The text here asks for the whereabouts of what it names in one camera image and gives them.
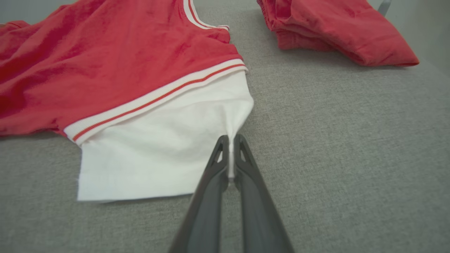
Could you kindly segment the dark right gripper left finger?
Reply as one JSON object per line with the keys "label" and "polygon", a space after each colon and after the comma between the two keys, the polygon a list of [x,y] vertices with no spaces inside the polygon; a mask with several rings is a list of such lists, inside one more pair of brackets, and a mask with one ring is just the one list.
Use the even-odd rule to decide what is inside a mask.
{"label": "dark right gripper left finger", "polygon": [[222,193],[228,185],[229,155],[229,137],[220,136],[169,253],[220,253]]}

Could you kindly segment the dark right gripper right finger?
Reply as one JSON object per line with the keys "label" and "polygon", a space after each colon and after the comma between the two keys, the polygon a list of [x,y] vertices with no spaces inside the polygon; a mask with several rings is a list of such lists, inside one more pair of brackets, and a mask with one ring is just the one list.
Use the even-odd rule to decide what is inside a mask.
{"label": "dark right gripper right finger", "polygon": [[234,182],[241,194],[244,253],[295,253],[245,137],[234,144]]}

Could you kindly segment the red basketball jersey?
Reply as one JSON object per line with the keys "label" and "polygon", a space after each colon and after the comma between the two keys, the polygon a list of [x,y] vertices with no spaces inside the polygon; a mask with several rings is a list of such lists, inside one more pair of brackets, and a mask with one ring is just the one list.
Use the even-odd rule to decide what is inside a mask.
{"label": "red basketball jersey", "polygon": [[79,0],[0,27],[0,136],[79,146],[78,201],[191,194],[252,110],[246,71],[193,0]]}

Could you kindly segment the red shorts with white trim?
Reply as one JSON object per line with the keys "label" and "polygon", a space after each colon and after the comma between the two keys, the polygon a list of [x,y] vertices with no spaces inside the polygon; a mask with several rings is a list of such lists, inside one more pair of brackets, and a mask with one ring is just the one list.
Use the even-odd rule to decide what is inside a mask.
{"label": "red shorts with white trim", "polygon": [[339,51],[367,67],[411,67],[419,59],[367,0],[257,0],[281,50]]}

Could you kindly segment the grey fabric sofa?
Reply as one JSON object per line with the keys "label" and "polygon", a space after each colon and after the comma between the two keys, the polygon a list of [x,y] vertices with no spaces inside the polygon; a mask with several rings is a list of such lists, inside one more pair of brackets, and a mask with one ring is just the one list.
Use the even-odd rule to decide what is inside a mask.
{"label": "grey fabric sofa", "polygon": [[[256,0],[194,0],[249,66],[241,132],[297,253],[450,253],[450,77],[417,46],[450,1],[415,1],[416,67],[283,52]],[[53,133],[0,139],[0,253],[167,253],[190,196],[76,200],[81,151]]]}

